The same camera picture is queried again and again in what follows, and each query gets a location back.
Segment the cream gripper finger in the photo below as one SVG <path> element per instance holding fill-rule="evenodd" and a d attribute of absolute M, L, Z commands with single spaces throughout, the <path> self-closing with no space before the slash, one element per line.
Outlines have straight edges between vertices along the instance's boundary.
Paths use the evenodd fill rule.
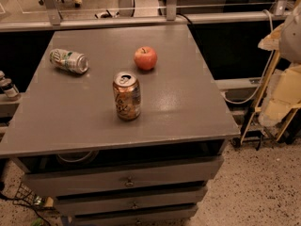
<path fill-rule="evenodd" d="M 266 51 L 278 51 L 283 24 L 277 26 L 270 34 L 261 39 L 258 47 Z"/>
<path fill-rule="evenodd" d="M 301 102 L 301 65 L 292 64 L 288 69 L 275 70 L 261 105 L 259 123 L 265 127 L 275 126 Z"/>

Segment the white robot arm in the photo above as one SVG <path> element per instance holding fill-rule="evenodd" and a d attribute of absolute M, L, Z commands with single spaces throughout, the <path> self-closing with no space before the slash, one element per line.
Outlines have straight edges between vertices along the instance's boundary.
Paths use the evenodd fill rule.
<path fill-rule="evenodd" d="M 259 122 L 271 127 L 281 122 L 293 105 L 301 102 L 301 6 L 298 5 L 285 22 L 262 39 L 258 47 L 278 50 L 280 57 L 290 66 L 284 71 L 276 70 L 267 86 Z"/>

